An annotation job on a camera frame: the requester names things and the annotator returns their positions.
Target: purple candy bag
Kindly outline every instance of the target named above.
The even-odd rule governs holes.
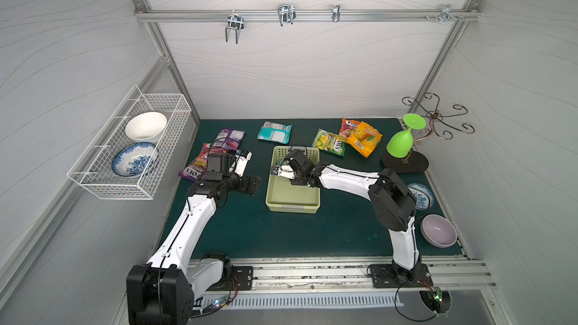
[[[217,138],[213,141],[211,148],[218,147],[236,151],[244,135],[245,131],[239,131],[233,128],[222,128],[221,132],[217,134]]]

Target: wall hook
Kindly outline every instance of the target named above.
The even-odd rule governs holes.
[[[341,5],[335,4],[333,6],[333,17],[331,18],[331,20],[333,20],[333,23],[337,23],[339,21],[340,15],[341,15]]]
[[[245,21],[238,15],[231,15],[227,18],[227,27],[225,28],[225,41],[229,41],[229,33],[231,29],[235,31],[235,43],[239,44],[239,36],[241,29],[245,28]]]
[[[293,19],[297,16],[295,14],[295,7],[291,4],[279,5],[277,8],[279,14],[279,23],[283,26],[283,22],[293,24]]]

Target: candy bag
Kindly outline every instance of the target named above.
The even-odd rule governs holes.
[[[361,155],[367,158],[381,141],[381,134],[365,122],[361,122],[349,135],[347,143],[351,144]]]
[[[245,135],[245,131],[239,131],[233,128],[222,128],[221,132],[217,134],[211,148],[223,148],[237,151],[241,140]]]
[[[189,163],[182,171],[179,172],[179,176],[186,178],[189,181],[196,181],[207,169],[207,155],[209,153],[227,153],[227,149],[224,148],[213,148],[211,143],[203,143],[203,148],[200,150],[199,155],[191,163]]]
[[[256,139],[287,144],[289,142],[289,136],[291,135],[291,126],[292,125],[284,126],[279,123],[265,122],[256,135]]]
[[[205,172],[206,169],[206,165],[205,167],[197,166],[193,161],[179,172],[179,176],[194,182],[203,174],[203,172]]]
[[[209,154],[209,149],[211,148],[210,143],[203,143],[203,148],[200,150],[199,155],[195,158],[192,164],[196,164],[200,167],[207,167],[207,155]]]
[[[322,129],[317,131],[311,147],[319,148],[338,156],[345,155],[345,146],[342,141],[339,140],[338,136]]]
[[[344,141],[347,140],[351,132],[353,132],[353,130],[355,130],[360,123],[361,122],[358,120],[342,118],[339,136],[343,138]]]

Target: dark green table surface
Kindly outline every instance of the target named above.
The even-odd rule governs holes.
[[[303,143],[311,146],[318,128],[339,133],[341,119],[277,119],[284,125],[293,124],[289,144]],[[345,156],[339,157],[320,151],[321,161],[358,171],[383,169],[380,159],[386,152],[386,144],[401,125],[397,119],[366,119],[383,134],[381,143],[364,158],[351,146],[346,145]],[[371,203],[356,195],[338,190],[321,190],[321,207],[315,214],[271,212],[265,204],[269,180],[269,168],[275,142],[256,139],[263,125],[262,119],[202,120],[192,146],[188,161],[198,156],[203,143],[212,142],[222,127],[244,130],[241,146],[253,156],[245,174],[262,178],[255,196],[229,194],[223,208],[217,210],[200,236],[192,258],[206,253],[226,253],[230,257],[306,257],[306,256],[392,256],[390,236],[383,227]],[[406,184],[418,182],[429,186],[424,174],[402,174]],[[163,241],[183,210],[185,197],[191,182],[181,179],[163,232]],[[443,215],[439,205],[428,213]],[[456,244],[440,249],[427,243],[421,235],[420,224],[415,226],[417,246],[422,255],[460,255]]]

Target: teal candy bag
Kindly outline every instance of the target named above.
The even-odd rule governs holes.
[[[291,135],[291,127],[292,125],[284,126],[279,123],[265,122],[256,139],[287,144]]]

